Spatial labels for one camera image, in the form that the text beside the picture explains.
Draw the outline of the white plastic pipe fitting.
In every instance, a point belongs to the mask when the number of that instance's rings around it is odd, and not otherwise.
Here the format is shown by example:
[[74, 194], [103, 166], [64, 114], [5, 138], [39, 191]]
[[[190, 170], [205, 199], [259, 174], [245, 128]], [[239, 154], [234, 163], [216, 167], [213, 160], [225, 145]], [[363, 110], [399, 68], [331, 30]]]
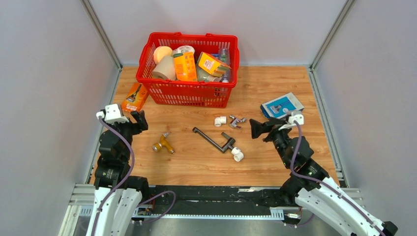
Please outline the white plastic pipe fitting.
[[238, 147], [234, 147], [231, 150], [231, 154], [236, 162], [240, 162], [244, 158], [243, 152]]

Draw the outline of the white plastic elbow fitting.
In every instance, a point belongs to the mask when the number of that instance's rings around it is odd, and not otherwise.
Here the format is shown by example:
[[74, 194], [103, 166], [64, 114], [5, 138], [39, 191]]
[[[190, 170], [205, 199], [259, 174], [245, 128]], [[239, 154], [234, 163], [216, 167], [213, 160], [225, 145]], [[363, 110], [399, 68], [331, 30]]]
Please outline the white plastic elbow fitting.
[[227, 117], [226, 116], [220, 116], [220, 117], [216, 117], [214, 119], [214, 126], [216, 126], [216, 127], [220, 127], [220, 126], [222, 126], [223, 124], [226, 124], [226, 123], [227, 123]]

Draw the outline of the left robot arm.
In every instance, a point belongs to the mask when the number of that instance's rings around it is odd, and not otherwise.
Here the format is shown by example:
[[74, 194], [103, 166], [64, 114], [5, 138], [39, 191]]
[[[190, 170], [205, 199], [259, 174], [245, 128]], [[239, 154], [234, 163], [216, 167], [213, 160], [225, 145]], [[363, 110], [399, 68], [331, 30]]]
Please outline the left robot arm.
[[135, 208], [150, 198], [148, 180], [132, 176], [133, 136], [148, 130], [144, 111], [131, 112], [132, 122], [116, 104], [96, 113], [107, 129], [99, 138], [99, 158], [94, 172], [93, 210], [88, 236], [123, 236]]

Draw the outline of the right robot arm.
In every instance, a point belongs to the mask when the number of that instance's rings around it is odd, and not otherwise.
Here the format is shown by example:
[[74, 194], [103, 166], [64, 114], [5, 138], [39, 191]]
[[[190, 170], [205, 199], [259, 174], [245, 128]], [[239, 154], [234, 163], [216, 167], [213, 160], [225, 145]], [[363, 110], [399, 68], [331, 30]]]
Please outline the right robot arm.
[[325, 221], [343, 236], [393, 236], [398, 227], [382, 221], [353, 200], [313, 158], [314, 150], [303, 136], [301, 123], [289, 127], [286, 119], [269, 118], [261, 123], [250, 119], [251, 137], [262, 134], [272, 142], [285, 168], [291, 171], [281, 186], [281, 201], [297, 204]]

